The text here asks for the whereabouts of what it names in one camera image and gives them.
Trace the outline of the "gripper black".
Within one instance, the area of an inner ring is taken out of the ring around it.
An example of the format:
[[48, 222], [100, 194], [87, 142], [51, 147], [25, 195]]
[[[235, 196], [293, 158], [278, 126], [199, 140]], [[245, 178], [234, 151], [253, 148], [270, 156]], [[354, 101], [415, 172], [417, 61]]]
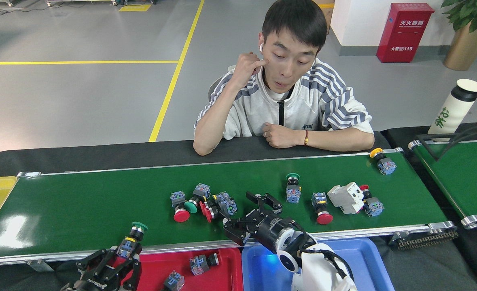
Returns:
[[114, 262], [116, 249], [101, 249], [76, 265], [81, 278], [62, 287], [63, 291], [136, 291], [142, 275], [140, 257], [133, 257], [120, 264], [120, 271], [109, 263]]
[[271, 252], [284, 250], [292, 241], [295, 228], [288, 220], [273, 215], [282, 212], [281, 202], [269, 193], [247, 193], [247, 199], [256, 203], [258, 208], [247, 217], [224, 219], [226, 236], [240, 246], [256, 239]]

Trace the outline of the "person's left hand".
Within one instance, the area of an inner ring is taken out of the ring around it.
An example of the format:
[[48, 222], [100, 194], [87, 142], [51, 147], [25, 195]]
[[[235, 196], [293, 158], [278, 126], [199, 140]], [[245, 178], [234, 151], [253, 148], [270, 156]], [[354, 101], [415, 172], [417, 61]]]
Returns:
[[293, 130], [272, 123], [264, 123], [262, 130], [263, 136], [269, 145], [277, 149], [303, 145], [307, 136], [304, 130]]

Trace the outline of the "person's right hand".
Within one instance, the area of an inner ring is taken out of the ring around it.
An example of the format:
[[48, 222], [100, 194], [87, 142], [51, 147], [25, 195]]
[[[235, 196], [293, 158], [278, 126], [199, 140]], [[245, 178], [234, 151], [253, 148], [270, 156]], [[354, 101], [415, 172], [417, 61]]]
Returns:
[[261, 66], [267, 65], [268, 63], [269, 61], [267, 59], [259, 59], [253, 52], [240, 54], [226, 89], [229, 92], [237, 93], [241, 88], [246, 86], [251, 76], [256, 74]]

